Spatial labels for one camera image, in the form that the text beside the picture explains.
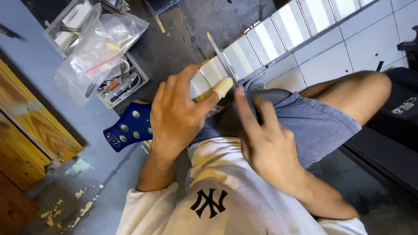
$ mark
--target ny logo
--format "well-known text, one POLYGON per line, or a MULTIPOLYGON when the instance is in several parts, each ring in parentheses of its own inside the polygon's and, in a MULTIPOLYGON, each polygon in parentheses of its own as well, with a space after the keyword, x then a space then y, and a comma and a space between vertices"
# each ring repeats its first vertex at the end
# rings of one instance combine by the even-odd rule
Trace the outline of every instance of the ny logo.
POLYGON ((210 218, 213 218, 215 215, 217 215, 218 213, 215 211, 215 209, 213 208, 213 206, 216 206, 216 208, 218 209, 219 213, 221 213, 222 211, 225 210, 225 207, 223 206, 222 202, 224 201, 224 198, 228 195, 227 192, 225 192, 224 190, 222 190, 221 196, 219 197, 219 202, 218 204, 216 202, 213 201, 213 192, 216 189, 209 189, 209 196, 207 196, 204 192, 203 189, 201 189, 199 192, 197 192, 198 198, 196 200, 196 202, 193 204, 193 206, 191 206, 190 209, 192 210, 196 210, 197 207, 200 205, 200 202, 202 201, 202 197, 204 197, 206 199, 205 203, 202 205, 202 207, 200 207, 199 210, 196 211, 197 215, 199 216, 199 218, 202 215, 202 212, 205 210, 206 206, 209 205, 210 208, 210 218))

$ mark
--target workbench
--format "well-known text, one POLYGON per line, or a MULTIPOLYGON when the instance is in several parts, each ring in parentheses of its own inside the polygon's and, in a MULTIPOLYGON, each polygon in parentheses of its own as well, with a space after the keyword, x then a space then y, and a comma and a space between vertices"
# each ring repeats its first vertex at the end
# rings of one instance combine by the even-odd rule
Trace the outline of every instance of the workbench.
MULTIPOLYGON (((52 22, 69 1, 22 0, 39 23, 52 22)), ((149 8, 143 1, 128 1, 129 13, 150 25, 130 52, 141 63, 151 80, 113 109, 121 116, 133 100, 151 102, 161 82, 171 74, 179 73, 190 63, 202 63, 215 55, 206 32, 211 33, 219 48, 226 48, 258 20, 272 15, 286 3, 285 0, 180 0, 158 17, 162 33, 149 8), (168 22, 175 21, 170 28, 168 22)))

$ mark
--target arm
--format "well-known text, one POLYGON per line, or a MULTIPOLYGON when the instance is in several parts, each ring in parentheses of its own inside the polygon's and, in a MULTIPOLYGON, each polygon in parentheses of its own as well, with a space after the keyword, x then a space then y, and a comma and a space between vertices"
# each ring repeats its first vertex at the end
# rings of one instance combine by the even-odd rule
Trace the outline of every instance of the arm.
POLYGON ((150 115, 153 143, 140 173, 138 191, 164 189, 175 181, 174 160, 203 128, 206 113, 219 101, 216 92, 200 103, 190 99, 190 80, 199 67, 188 65, 158 88, 150 115))
POLYGON ((237 89, 235 102, 244 128, 242 154, 257 174, 278 190, 294 196, 311 214, 338 220, 358 217, 336 189, 301 166, 293 132, 278 122, 270 102, 254 99, 263 119, 261 126, 252 115, 242 89, 237 89))

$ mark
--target plastic bag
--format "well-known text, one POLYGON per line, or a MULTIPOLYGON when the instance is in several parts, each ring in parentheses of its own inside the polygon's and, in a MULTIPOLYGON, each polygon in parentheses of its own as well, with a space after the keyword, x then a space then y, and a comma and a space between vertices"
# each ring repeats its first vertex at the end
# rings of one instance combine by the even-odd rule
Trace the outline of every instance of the plastic bag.
POLYGON ((82 26, 74 52, 55 73, 59 87, 79 106, 87 103, 149 24, 129 13, 101 15, 101 12, 98 3, 82 26))

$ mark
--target wooden board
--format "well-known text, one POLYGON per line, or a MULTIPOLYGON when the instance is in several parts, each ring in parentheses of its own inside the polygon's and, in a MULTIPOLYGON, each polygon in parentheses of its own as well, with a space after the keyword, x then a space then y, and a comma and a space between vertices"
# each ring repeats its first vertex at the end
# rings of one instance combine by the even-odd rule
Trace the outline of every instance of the wooden board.
POLYGON ((0 109, 51 160, 64 162, 83 150, 1 60, 0 109))
POLYGON ((45 175, 50 160, 0 113, 0 172, 21 190, 45 175))
POLYGON ((14 234, 38 208, 30 198, 0 173, 0 235, 14 234))

